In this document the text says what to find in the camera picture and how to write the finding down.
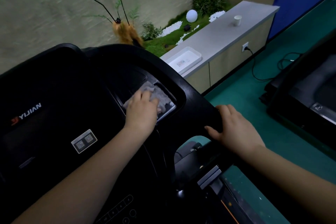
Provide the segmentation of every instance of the white tray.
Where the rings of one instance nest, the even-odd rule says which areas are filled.
[[[200,62],[202,55],[191,47],[186,47],[166,60],[176,72],[183,74],[192,66]]]

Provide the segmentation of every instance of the artificial grass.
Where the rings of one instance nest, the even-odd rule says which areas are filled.
[[[171,26],[172,24],[174,24],[175,22],[178,21],[182,21],[182,25],[180,26],[179,29],[171,32],[170,34],[163,36],[163,37],[159,37],[159,38],[155,38],[153,40],[149,40],[149,41],[145,41],[143,43],[145,49],[151,53],[153,53],[154,55],[161,57],[162,55],[166,54],[168,51],[170,51],[171,49],[173,49],[176,46],[176,43],[180,40],[180,38],[188,32],[185,32],[183,27],[187,24],[189,24],[191,26],[191,30],[193,30],[195,27],[197,27],[197,25],[199,25],[199,27],[191,32],[190,34],[186,35],[183,40],[188,39],[189,37],[191,37],[193,34],[195,34],[197,31],[199,31],[200,29],[204,28],[206,25],[208,25],[209,22],[209,15],[205,15],[203,17],[198,17],[197,21],[190,23],[187,21],[186,19],[186,15],[187,15],[187,11],[179,14],[176,18],[171,19],[168,22],[168,26]]]

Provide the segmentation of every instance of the yijian logo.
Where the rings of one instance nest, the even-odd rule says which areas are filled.
[[[33,106],[31,109],[29,109],[27,112],[23,113],[22,115],[16,116],[15,118],[11,120],[12,126],[18,123],[20,120],[23,120],[24,118],[26,118],[28,115],[30,115],[31,113],[33,113],[39,108],[41,108],[41,103],[38,103],[37,105]]]

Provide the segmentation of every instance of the treadmill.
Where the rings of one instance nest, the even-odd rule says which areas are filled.
[[[124,126],[149,81],[172,100],[117,179],[95,223],[263,223],[223,177],[231,165],[292,223],[309,213],[208,137],[219,112],[164,61],[124,44],[60,44],[0,76],[0,220],[10,223]]]
[[[336,150],[336,29],[265,86],[267,112]]]

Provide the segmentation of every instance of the white cup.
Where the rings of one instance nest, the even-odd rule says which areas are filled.
[[[241,15],[236,15],[236,16],[234,17],[234,22],[233,22],[233,24],[234,24],[236,27],[238,27],[238,26],[240,25],[241,21],[242,21],[242,16],[241,16]]]

